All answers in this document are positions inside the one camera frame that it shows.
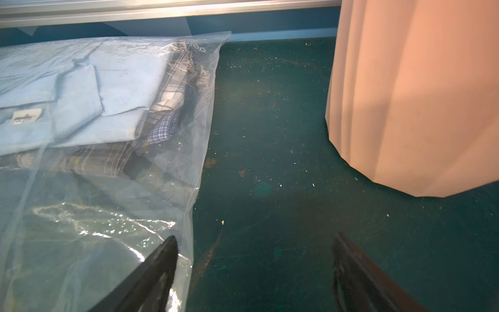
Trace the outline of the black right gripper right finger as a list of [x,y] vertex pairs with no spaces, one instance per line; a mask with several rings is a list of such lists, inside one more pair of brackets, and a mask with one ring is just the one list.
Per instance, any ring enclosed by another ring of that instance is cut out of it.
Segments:
[[426,311],[347,234],[332,244],[333,293],[337,311]]

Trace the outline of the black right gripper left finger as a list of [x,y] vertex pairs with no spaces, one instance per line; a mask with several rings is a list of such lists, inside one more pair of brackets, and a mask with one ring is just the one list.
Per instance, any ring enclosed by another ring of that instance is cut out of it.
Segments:
[[124,281],[90,310],[165,311],[178,261],[178,242],[167,237]]

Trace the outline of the dark plaid shirt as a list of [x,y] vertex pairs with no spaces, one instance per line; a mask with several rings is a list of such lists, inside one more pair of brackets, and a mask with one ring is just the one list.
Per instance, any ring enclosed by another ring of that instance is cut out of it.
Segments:
[[1,168],[39,168],[110,178],[121,176],[132,154],[150,145],[166,142],[176,132],[179,111],[185,101],[185,89],[194,75],[194,63],[191,45],[182,39],[174,41],[174,58],[167,68],[152,107],[147,111],[137,139],[70,147],[45,146],[8,155],[1,154]]

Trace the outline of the clear plastic vacuum bag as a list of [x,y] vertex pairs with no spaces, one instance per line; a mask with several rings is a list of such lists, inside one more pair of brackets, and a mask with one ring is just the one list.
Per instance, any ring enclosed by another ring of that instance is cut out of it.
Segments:
[[1,48],[1,310],[184,311],[229,32]]

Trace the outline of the light blue shirt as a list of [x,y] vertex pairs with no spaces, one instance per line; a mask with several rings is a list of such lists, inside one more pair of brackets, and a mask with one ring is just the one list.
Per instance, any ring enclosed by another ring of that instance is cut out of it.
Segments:
[[174,39],[104,37],[1,49],[1,154],[139,137]]

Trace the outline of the tan ribbed flower pot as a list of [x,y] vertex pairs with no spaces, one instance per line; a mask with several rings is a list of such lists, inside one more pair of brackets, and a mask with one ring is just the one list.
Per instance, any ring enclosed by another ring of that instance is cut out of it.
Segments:
[[343,1],[326,123],[372,182],[446,197],[498,180],[498,2]]

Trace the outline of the aluminium back frame rail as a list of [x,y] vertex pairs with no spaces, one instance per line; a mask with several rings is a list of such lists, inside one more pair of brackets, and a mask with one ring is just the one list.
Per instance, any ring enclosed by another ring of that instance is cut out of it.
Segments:
[[317,9],[341,1],[2,1],[1,28]]

